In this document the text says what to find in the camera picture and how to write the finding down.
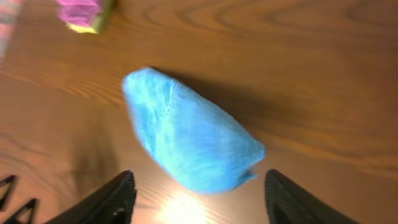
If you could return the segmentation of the blue microfiber cloth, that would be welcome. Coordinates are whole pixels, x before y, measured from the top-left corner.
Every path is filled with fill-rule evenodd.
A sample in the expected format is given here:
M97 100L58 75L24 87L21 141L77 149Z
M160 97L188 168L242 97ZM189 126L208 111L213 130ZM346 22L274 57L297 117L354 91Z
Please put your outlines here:
M150 67L121 86L140 144L182 186L218 194L255 177L264 145L219 106Z

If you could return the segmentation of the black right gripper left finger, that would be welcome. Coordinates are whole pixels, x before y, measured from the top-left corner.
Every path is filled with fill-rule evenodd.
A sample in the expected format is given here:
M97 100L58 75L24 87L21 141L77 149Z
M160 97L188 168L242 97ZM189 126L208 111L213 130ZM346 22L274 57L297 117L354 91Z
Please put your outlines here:
M130 224L136 195L134 174L125 170L46 224Z

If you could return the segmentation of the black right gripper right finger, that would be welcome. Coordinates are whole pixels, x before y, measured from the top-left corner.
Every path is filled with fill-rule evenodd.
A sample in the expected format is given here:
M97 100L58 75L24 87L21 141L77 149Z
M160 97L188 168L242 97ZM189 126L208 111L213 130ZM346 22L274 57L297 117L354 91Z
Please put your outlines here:
M275 169L264 186L270 224L357 224Z

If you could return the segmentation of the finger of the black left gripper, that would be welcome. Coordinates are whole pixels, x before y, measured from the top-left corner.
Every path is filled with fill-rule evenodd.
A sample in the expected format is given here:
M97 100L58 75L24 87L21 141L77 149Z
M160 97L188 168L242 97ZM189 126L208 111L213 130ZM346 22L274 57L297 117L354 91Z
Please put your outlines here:
M7 187L1 195L1 212L5 212L18 183L18 176L9 175L1 180L1 188ZM6 218L2 224L33 224L39 199L32 198L18 208L12 215Z

